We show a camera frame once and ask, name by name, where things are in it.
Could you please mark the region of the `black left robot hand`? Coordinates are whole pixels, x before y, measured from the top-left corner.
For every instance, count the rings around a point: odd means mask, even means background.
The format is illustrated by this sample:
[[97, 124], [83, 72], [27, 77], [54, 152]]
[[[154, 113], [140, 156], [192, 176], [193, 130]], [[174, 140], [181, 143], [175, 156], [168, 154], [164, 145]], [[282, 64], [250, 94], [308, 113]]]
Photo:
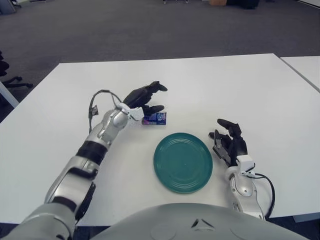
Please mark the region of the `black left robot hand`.
[[151, 116], [164, 110], [163, 105], [148, 106], [148, 102], [151, 100], [153, 94], [158, 91], [167, 92], [168, 89], [160, 84], [159, 81], [153, 81], [151, 84], [137, 88], [133, 90], [124, 100], [131, 109], [142, 108], [145, 116]]

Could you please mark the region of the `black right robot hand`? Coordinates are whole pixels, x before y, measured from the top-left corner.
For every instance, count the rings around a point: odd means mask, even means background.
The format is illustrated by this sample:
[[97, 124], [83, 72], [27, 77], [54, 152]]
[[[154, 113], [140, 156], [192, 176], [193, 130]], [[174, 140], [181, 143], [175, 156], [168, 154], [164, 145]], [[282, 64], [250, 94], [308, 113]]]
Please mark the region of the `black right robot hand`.
[[228, 134], [218, 130], [210, 132], [208, 136], [213, 140], [213, 151], [222, 159], [227, 167], [236, 167], [237, 157], [248, 154], [247, 145], [242, 138], [242, 131], [238, 123], [218, 118], [217, 123], [228, 130]]

